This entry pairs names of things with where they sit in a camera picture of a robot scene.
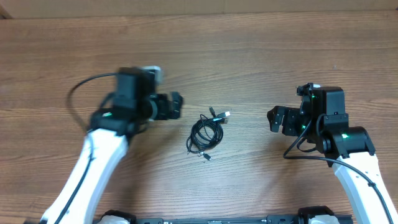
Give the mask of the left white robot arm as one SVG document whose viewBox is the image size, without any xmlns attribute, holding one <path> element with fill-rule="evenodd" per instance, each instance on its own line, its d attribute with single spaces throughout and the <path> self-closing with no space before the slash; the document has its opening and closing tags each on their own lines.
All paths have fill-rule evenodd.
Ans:
<svg viewBox="0 0 398 224">
<path fill-rule="evenodd" d="M 72 105 L 72 95 L 86 81 L 68 92 L 67 109 L 85 132 L 85 140 L 66 184 L 41 223 L 92 223 L 108 181 L 133 137 L 143 133 L 150 121 L 180 117 L 182 96 L 176 91 L 169 95 L 156 91 L 163 79 L 160 67 L 121 67 L 112 76 L 116 87 L 104 97 L 89 123 Z"/>
</svg>

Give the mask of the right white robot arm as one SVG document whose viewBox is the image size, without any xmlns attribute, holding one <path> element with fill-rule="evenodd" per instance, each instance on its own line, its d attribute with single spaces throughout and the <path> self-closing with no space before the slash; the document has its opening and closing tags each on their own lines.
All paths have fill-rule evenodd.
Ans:
<svg viewBox="0 0 398 224">
<path fill-rule="evenodd" d="M 284 159 L 325 161 L 343 186 L 358 223 L 397 223 L 397 210 L 381 177 L 368 132 L 349 126 L 345 94 L 337 86 L 297 87 L 299 108 L 275 106 L 267 112 L 272 132 L 296 139 Z"/>
</svg>

